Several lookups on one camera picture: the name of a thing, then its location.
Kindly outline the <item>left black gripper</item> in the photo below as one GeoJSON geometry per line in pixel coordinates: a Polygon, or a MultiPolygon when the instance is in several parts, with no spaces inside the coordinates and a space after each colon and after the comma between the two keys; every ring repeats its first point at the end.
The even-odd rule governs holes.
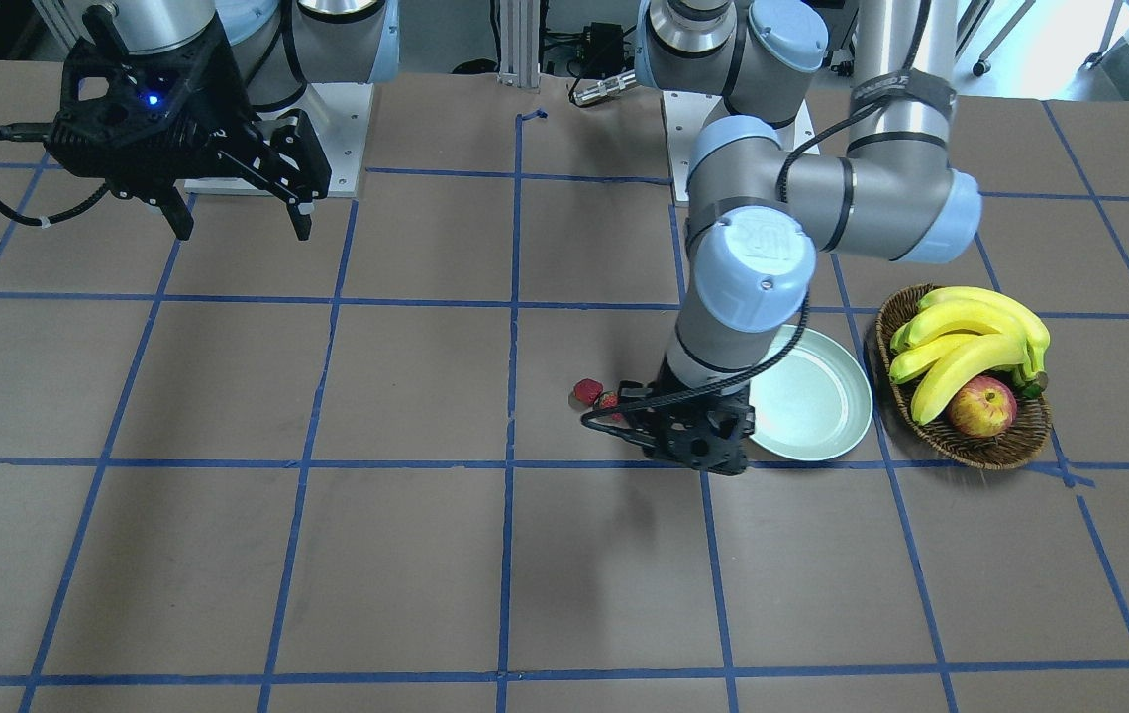
{"type": "Polygon", "coordinates": [[[745,442],[754,432],[755,410],[750,405],[750,384],[737,391],[710,391],[660,406],[637,406],[663,396],[656,382],[604,385],[622,400],[618,410],[581,407],[583,425],[629,442],[654,442],[646,456],[677,463],[694,470],[738,475],[749,469],[745,442]]]}

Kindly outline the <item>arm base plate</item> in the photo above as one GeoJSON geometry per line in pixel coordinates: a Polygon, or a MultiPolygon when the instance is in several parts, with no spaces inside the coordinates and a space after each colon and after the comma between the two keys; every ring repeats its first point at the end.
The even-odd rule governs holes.
{"type": "Polygon", "coordinates": [[[375,89],[373,83],[310,83],[296,104],[314,123],[329,159],[330,199],[357,197],[375,89]]]}
{"type": "MultiPolygon", "coordinates": [[[[671,168],[674,206],[688,206],[688,168],[694,153],[695,137],[709,123],[728,116],[720,96],[663,90],[663,118],[666,151],[671,168]]],[[[794,149],[815,134],[806,102],[800,104],[791,125],[776,127],[784,148],[794,149]]]]}

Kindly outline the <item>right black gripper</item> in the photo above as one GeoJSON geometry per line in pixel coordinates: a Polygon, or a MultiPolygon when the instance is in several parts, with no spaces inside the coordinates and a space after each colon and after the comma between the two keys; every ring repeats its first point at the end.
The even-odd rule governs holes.
{"type": "Polygon", "coordinates": [[[310,239],[316,200],[331,167],[310,117],[285,111],[257,121],[221,20],[184,44],[131,51],[116,20],[89,20],[63,63],[50,153],[119,197],[160,209],[189,241],[194,218],[175,188],[183,179],[240,179],[285,203],[299,241],[310,239]]]}

